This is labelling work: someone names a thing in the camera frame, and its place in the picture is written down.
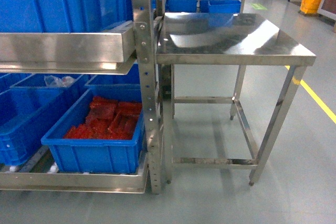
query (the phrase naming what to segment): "green floor marking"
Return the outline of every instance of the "green floor marking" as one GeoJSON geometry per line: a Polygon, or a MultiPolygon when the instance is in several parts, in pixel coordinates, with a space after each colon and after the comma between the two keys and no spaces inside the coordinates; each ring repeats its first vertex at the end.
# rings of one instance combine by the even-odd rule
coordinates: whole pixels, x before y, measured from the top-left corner
{"type": "Polygon", "coordinates": [[[262,4],[251,4],[254,10],[267,10],[262,4]]]}

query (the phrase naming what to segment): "red item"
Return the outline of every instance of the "red item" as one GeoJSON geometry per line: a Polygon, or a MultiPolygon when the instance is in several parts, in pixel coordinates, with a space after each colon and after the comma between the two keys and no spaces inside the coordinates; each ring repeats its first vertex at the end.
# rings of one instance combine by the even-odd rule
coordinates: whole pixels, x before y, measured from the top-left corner
{"type": "Polygon", "coordinates": [[[109,126],[107,120],[93,119],[89,126],[97,134],[103,134],[106,132],[107,127],[109,126]]]}
{"type": "Polygon", "coordinates": [[[63,138],[73,138],[73,136],[76,133],[76,127],[72,126],[69,131],[67,132],[67,134],[65,134],[65,136],[63,138]]]}
{"type": "Polygon", "coordinates": [[[127,122],[124,127],[124,131],[130,134],[134,133],[138,119],[134,117],[127,117],[127,122]]]}
{"type": "Polygon", "coordinates": [[[113,100],[113,99],[106,99],[103,97],[99,97],[99,96],[94,96],[92,99],[92,102],[90,103],[90,108],[96,108],[102,105],[108,105],[108,104],[115,104],[116,106],[118,105],[118,101],[117,100],[113,100]]]}
{"type": "Polygon", "coordinates": [[[113,120],[116,108],[117,105],[112,103],[94,107],[87,115],[88,121],[91,121],[92,118],[113,120]]]}
{"type": "Polygon", "coordinates": [[[69,139],[93,138],[93,131],[90,127],[87,127],[85,124],[80,124],[78,128],[74,126],[71,127],[71,129],[64,136],[64,138],[69,138],[69,139]]]}
{"type": "Polygon", "coordinates": [[[72,126],[65,134],[68,139],[130,140],[141,113],[138,102],[119,102],[95,96],[90,103],[85,124],[72,126]]]}
{"type": "Polygon", "coordinates": [[[140,102],[119,102],[117,114],[121,112],[126,115],[140,115],[142,104],[140,102]]]}

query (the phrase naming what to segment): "blue plastic bin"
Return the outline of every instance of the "blue plastic bin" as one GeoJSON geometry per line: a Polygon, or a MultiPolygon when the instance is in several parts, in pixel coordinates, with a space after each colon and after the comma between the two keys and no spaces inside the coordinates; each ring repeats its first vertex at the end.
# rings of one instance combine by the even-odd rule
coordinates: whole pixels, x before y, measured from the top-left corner
{"type": "Polygon", "coordinates": [[[201,13],[209,12],[209,1],[218,1],[218,0],[199,0],[199,10],[201,13]]]}
{"type": "Polygon", "coordinates": [[[214,13],[209,16],[209,27],[232,27],[234,14],[232,13],[214,13]]]}
{"type": "Polygon", "coordinates": [[[138,64],[134,64],[128,74],[123,76],[98,74],[89,80],[85,87],[92,90],[113,87],[117,89],[140,89],[138,64]]]}
{"type": "Polygon", "coordinates": [[[120,101],[141,101],[140,90],[88,90],[42,138],[42,144],[49,146],[63,172],[135,173],[144,137],[142,113],[132,140],[63,139],[73,125],[85,122],[94,95],[120,101]]]}
{"type": "Polygon", "coordinates": [[[209,13],[239,13],[242,3],[239,0],[209,2],[209,13]]]}
{"type": "Polygon", "coordinates": [[[197,11],[197,0],[168,0],[169,12],[195,13],[197,11]]]}
{"type": "MultiPolygon", "coordinates": [[[[168,9],[168,6],[167,6],[167,0],[165,0],[165,8],[168,9]]],[[[152,9],[156,9],[156,0],[152,0],[152,9]]]]}
{"type": "Polygon", "coordinates": [[[68,109],[61,90],[9,89],[0,94],[0,104],[0,163],[5,165],[26,162],[68,109]]]}
{"type": "Polygon", "coordinates": [[[79,97],[86,91],[85,84],[89,81],[89,76],[87,74],[44,74],[37,73],[33,74],[22,81],[12,85],[11,89],[45,89],[45,90],[54,90],[59,89],[66,92],[67,95],[67,104],[69,106],[73,105],[74,102],[79,99],[79,97]],[[75,78],[75,82],[66,88],[57,88],[57,87],[47,87],[44,81],[45,76],[55,76],[62,78],[64,76],[71,76],[75,78]]]}
{"type": "Polygon", "coordinates": [[[0,0],[0,32],[96,32],[131,19],[131,0],[0,0]]]}
{"type": "Polygon", "coordinates": [[[0,93],[6,91],[13,84],[30,76],[30,73],[1,73],[0,74],[0,93]]]}

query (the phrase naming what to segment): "plastic bag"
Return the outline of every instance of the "plastic bag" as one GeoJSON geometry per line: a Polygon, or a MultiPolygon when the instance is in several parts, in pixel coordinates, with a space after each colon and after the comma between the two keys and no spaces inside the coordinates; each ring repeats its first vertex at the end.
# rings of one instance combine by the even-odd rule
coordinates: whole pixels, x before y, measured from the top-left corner
{"type": "Polygon", "coordinates": [[[75,79],[71,76],[64,76],[61,78],[56,76],[44,76],[44,82],[47,87],[66,88],[74,83],[75,79]]]}

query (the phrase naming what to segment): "stainless steel table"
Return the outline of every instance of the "stainless steel table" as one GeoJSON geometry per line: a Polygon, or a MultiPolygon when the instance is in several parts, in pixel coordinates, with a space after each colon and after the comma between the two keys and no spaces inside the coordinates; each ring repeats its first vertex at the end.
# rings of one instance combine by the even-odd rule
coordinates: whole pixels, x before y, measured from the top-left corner
{"type": "Polygon", "coordinates": [[[307,66],[316,56],[258,14],[166,13],[156,60],[163,99],[164,150],[168,182],[172,168],[251,169],[250,185],[261,176],[307,66]],[[239,65],[232,97],[174,97],[174,64],[239,65]],[[290,65],[260,148],[239,100],[246,65],[290,65]],[[238,115],[250,159],[174,157],[172,118],[175,103],[228,103],[238,115]]]}

